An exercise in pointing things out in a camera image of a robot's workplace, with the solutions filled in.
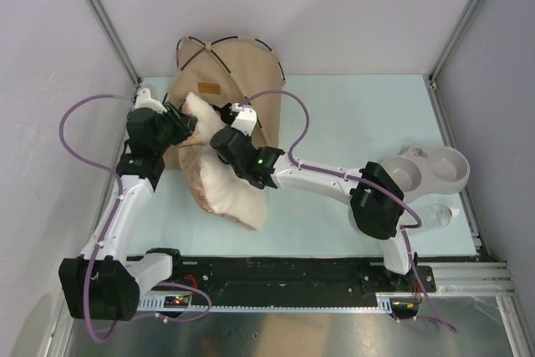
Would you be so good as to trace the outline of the grey double pet bowl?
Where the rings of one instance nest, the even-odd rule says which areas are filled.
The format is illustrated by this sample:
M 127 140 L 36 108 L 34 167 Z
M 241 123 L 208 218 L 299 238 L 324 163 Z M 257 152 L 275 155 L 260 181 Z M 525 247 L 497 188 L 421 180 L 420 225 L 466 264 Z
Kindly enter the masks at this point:
M 423 196 L 459 193 L 471 173 L 466 157 L 448 146 L 412 145 L 385 159 L 381 166 L 405 194 L 405 203 Z

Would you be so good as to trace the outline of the aluminium frame post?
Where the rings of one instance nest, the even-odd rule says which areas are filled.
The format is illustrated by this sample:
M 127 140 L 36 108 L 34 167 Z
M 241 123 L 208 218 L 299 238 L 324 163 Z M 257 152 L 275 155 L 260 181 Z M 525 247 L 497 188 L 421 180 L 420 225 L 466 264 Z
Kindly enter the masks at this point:
M 141 77 L 137 73 L 136 68 L 126 51 L 123 41 L 121 40 L 119 33 L 116 30 L 116 27 L 113 24 L 102 0 L 86 0 L 86 2 L 88 3 L 89 9 L 101 27 L 104 36 L 110 43 L 111 48 L 114 50 L 130 81 L 135 87 L 138 87 L 141 82 Z
M 448 36 L 445 45 L 441 49 L 437 60 L 434 62 L 431 71 L 428 74 L 428 80 L 432 88 L 435 88 L 438 79 L 441 76 L 443 69 L 448 63 L 451 56 L 454 54 L 463 36 L 469 29 L 472 20 L 476 17 L 477 12 L 481 8 L 484 0 L 467 0 L 465 6 L 461 10 L 459 18 Z

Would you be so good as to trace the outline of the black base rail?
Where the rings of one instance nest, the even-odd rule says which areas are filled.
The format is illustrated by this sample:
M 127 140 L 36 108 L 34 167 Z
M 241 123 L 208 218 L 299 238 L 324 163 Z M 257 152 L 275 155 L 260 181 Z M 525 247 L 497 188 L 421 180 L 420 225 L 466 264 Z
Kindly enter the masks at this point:
M 418 273 L 389 273 L 376 258 L 181 257 L 171 277 L 196 285 L 198 293 L 157 287 L 143 296 L 140 311 L 338 311 L 387 309 L 381 293 L 436 291 L 431 267 Z

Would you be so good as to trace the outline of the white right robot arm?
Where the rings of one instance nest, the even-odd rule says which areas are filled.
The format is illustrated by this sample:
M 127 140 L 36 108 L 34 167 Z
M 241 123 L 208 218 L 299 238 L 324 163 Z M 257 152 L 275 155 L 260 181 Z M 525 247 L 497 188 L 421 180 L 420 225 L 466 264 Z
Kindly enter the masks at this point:
M 229 126 L 219 130 L 210 145 L 237 177 L 257 189 L 309 191 L 347 205 L 350 221 L 358 231 L 378 241 L 387 283 L 398 291 L 415 283 L 414 253 L 405 227 L 399 224 L 403 212 L 413 211 L 404 203 L 404 192 L 381 165 L 369 161 L 358 171 L 343 171 L 293 162 L 283 150 L 255 148 L 249 136 Z

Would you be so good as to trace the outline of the aluminium frame post left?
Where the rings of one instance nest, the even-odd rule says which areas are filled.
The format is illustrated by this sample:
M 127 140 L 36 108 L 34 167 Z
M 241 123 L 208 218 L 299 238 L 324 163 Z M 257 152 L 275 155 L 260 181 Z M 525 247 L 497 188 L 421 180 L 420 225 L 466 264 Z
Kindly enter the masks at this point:
M 104 36 L 110 43 L 111 48 L 114 50 L 130 81 L 135 87 L 138 87 L 141 82 L 141 77 L 137 73 L 136 68 L 126 51 L 123 41 L 121 40 L 119 33 L 116 30 L 116 27 L 113 24 L 102 0 L 86 0 L 86 2 L 88 3 L 89 9 L 101 27 Z

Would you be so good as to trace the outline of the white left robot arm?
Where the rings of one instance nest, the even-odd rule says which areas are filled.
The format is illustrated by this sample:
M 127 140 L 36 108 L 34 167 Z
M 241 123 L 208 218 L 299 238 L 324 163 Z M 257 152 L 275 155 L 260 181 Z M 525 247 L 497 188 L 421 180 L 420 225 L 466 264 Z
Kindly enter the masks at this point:
M 59 267 L 73 318 L 128 321 L 151 289 L 184 283 L 178 251 L 152 249 L 128 264 L 127 247 L 135 216 L 153 196 L 165 168 L 164 154 L 189 139 L 196 123 L 195 117 L 158 101 L 144 101 L 127 115 L 120 160 L 110 169 L 115 185 L 104 216 L 80 255 L 65 258 Z

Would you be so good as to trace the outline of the aluminium frame post right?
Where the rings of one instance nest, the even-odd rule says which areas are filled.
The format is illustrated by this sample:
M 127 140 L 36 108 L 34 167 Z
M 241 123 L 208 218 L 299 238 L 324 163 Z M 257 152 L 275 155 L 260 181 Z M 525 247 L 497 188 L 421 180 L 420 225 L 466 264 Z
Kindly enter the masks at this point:
M 431 71 L 428 74 L 428 80 L 432 88 L 435 88 L 438 79 L 441 76 L 443 69 L 448 63 L 451 56 L 454 54 L 463 36 L 469 29 L 472 20 L 476 17 L 477 12 L 481 8 L 484 0 L 467 0 L 465 6 L 461 10 L 459 18 L 448 36 L 445 45 L 441 49 L 437 60 L 434 62 Z

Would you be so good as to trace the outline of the cream fluffy cushion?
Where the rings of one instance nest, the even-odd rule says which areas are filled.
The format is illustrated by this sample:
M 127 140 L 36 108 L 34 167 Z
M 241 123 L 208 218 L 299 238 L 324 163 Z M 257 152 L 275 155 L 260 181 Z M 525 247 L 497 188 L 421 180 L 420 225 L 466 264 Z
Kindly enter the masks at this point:
M 190 92 L 181 111 L 197 119 L 193 135 L 177 146 L 180 168 L 198 206 L 249 230 L 259 230 L 268 216 L 267 194 L 236 176 L 210 146 L 227 125 L 205 100 Z

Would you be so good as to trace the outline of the clear plastic bottle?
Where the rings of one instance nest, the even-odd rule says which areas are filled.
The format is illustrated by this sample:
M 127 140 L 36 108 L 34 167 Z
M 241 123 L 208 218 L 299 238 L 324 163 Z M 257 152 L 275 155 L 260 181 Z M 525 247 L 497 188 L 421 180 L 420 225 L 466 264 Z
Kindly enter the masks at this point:
M 460 210 L 456 207 L 449 207 L 442 203 L 436 203 L 428 207 L 424 207 L 420 211 L 420 218 L 422 220 L 423 229 L 435 229 L 447 227 L 451 219 L 458 217 Z

